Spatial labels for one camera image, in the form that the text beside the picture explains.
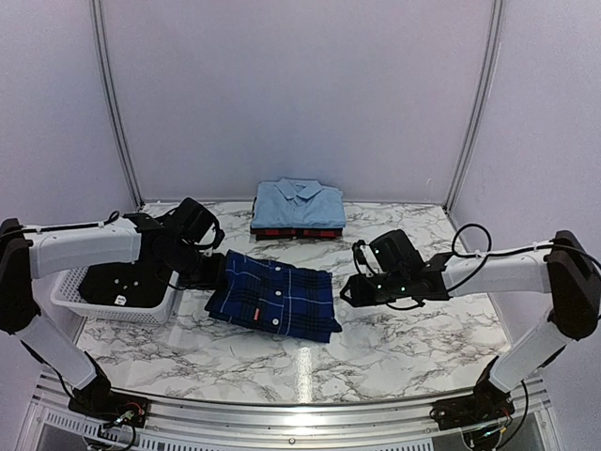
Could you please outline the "light blue shirt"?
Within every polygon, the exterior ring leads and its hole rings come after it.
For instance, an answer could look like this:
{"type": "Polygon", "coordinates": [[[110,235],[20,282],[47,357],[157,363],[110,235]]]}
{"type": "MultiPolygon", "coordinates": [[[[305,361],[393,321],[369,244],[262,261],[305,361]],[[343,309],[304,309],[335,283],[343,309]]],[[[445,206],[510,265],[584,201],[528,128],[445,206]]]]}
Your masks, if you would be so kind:
{"type": "Polygon", "coordinates": [[[346,226],[343,192],[317,180],[286,179],[258,184],[251,228],[346,226]]]}

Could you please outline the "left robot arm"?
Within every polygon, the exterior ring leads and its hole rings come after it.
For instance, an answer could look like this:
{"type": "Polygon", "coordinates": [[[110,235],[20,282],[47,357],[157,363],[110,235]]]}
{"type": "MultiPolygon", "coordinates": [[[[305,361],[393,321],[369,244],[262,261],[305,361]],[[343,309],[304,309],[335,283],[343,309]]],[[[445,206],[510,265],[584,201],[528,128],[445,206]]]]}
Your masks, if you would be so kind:
{"type": "Polygon", "coordinates": [[[78,349],[34,298],[32,283],[47,275],[100,264],[159,262],[183,277],[187,289],[210,285],[210,252],[225,233],[217,217],[186,198],[153,218],[112,214],[97,223],[38,226],[1,224],[1,330],[55,369],[99,418],[112,417],[118,397],[95,361],[78,349]]]}

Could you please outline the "blue plaid long sleeve shirt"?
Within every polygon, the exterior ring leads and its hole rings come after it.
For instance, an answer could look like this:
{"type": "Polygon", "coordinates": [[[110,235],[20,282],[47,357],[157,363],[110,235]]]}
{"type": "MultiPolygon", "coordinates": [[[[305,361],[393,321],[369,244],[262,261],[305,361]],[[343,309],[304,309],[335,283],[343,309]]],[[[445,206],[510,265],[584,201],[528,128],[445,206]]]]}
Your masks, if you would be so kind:
{"type": "Polygon", "coordinates": [[[332,275],[228,251],[224,285],[208,299],[212,319],[243,328],[328,344],[342,331],[332,275]]]}

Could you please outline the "red plaid shirt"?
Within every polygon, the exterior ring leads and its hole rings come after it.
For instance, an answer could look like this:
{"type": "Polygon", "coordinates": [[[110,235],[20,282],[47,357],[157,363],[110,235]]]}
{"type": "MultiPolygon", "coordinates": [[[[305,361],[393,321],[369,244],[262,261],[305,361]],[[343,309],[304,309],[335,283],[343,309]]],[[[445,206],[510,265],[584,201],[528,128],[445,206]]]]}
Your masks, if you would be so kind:
{"type": "Polygon", "coordinates": [[[336,240],[343,236],[343,231],[343,228],[250,228],[258,241],[336,240]]]}

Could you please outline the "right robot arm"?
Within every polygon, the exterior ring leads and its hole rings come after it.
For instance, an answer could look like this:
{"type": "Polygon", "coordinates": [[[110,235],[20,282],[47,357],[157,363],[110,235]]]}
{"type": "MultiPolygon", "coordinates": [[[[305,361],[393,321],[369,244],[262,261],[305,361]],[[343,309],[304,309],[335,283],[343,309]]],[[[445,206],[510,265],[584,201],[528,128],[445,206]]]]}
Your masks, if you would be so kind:
{"type": "Polygon", "coordinates": [[[552,298],[541,322],[491,362],[473,388],[465,412],[486,420],[510,393],[568,344],[590,336],[600,320],[600,263],[576,236],[561,230],[549,241],[525,247],[424,260],[407,234],[396,229],[352,246],[356,272],[340,292],[353,307],[411,299],[415,307],[478,293],[538,292],[552,298]]]}

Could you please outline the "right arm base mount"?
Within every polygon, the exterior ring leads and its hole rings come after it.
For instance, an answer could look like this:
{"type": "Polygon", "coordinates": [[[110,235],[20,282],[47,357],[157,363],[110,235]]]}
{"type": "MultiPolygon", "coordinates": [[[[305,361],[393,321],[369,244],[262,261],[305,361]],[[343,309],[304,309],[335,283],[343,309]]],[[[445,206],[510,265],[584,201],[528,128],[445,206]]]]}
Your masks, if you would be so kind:
{"type": "Polygon", "coordinates": [[[469,395],[448,397],[433,403],[429,417],[440,430],[464,428],[497,419],[507,419],[516,410],[510,393],[490,381],[487,368],[469,395]]]}

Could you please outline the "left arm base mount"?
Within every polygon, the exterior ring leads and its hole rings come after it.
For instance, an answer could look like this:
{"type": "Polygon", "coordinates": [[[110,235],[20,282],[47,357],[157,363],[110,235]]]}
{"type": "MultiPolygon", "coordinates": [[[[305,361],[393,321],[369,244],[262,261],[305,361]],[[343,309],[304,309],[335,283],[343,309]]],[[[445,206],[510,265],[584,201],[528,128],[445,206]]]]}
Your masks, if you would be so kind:
{"type": "Polygon", "coordinates": [[[72,412],[89,417],[113,422],[125,413],[131,412],[132,418],[125,422],[135,428],[142,428],[146,423],[149,400],[131,394],[116,392],[111,383],[103,375],[98,375],[86,387],[73,388],[69,397],[68,408],[72,412]]]}

